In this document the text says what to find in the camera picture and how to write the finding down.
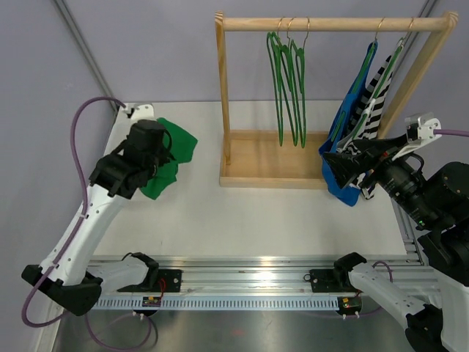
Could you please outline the green velvet hanger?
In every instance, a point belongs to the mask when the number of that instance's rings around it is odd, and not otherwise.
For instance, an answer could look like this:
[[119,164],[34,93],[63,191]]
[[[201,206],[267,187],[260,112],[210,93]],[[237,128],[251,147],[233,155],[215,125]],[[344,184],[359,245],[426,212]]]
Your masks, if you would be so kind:
[[298,47],[296,42],[289,38],[289,53],[294,66],[292,66],[292,97],[295,99],[295,121],[297,126],[297,134],[300,140],[300,146],[306,146],[306,93],[305,93],[305,76],[306,76],[306,60],[305,45],[309,36],[310,22],[307,23],[306,36],[303,45]]

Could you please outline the green tank top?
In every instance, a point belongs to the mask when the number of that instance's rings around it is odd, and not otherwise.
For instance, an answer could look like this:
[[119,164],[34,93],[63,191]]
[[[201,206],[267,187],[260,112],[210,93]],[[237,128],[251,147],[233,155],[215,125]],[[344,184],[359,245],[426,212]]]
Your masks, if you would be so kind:
[[177,173],[180,164],[190,163],[194,150],[198,144],[198,139],[180,126],[169,120],[159,117],[157,121],[168,131],[163,137],[163,145],[169,148],[169,162],[159,166],[156,176],[148,181],[145,187],[140,188],[141,193],[150,198],[157,199],[162,192],[172,183],[177,181]]

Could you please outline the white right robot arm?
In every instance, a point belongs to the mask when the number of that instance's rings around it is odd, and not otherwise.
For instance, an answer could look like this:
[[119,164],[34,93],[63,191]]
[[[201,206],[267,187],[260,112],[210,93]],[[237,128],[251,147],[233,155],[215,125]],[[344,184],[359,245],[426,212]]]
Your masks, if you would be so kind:
[[442,306],[413,298],[382,277],[356,252],[333,264],[333,283],[370,296],[405,331],[414,351],[468,350],[468,165],[451,161],[429,179],[407,159],[406,136],[358,140],[359,153],[323,154],[340,187],[365,174],[362,185],[378,184],[416,223],[418,238],[440,288]]

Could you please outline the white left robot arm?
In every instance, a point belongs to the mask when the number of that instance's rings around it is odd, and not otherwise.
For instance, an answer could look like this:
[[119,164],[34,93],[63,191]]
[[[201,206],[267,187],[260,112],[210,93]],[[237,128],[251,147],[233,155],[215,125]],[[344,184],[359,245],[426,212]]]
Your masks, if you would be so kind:
[[85,315],[108,291],[149,292],[159,285],[159,264],[136,252],[96,270],[89,261],[115,216],[158,169],[173,160],[171,135],[155,120],[139,120],[109,154],[96,163],[76,224],[39,264],[22,278],[75,315]]

